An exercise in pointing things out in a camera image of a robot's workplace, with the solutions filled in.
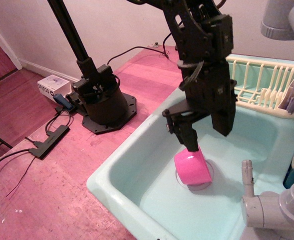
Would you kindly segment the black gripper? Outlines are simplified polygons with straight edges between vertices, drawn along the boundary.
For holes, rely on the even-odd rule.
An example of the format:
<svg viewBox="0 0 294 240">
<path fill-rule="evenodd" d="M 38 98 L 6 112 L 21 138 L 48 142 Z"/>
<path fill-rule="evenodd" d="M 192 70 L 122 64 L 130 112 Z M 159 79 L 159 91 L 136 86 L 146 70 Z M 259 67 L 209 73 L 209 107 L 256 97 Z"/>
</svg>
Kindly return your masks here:
<svg viewBox="0 0 294 240">
<path fill-rule="evenodd" d="M 227 136 L 233 129 L 236 101 L 236 81 L 230 79 L 226 60 L 199 63 L 182 68 L 184 79 L 179 90 L 186 99 L 162 112 L 167 120 L 167 130 L 175 134 L 179 143 L 189 152 L 199 150 L 197 132 L 192 124 L 211 117 L 214 130 Z"/>
</svg>

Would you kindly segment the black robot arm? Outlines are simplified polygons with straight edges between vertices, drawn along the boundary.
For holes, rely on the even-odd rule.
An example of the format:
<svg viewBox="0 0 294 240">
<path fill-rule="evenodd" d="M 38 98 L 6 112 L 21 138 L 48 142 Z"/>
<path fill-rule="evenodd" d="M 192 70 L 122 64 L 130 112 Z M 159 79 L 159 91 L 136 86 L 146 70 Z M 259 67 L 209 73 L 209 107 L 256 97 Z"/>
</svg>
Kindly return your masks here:
<svg viewBox="0 0 294 240">
<path fill-rule="evenodd" d="M 185 100 L 163 111 L 167 128 L 188 151 L 197 152 L 193 123 L 210 116 L 213 128 L 227 136 L 236 112 L 236 82 L 230 78 L 227 56 L 233 49 L 233 20 L 212 0 L 150 0 L 160 9 L 176 43 Z M 61 0 L 49 5 L 59 22 L 82 72 L 74 90 L 91 119 L 112 125 L 127 113 L 120 83 L 111 70 L 103 73 L 87 54 L 72 19 Z"/>
</svg>

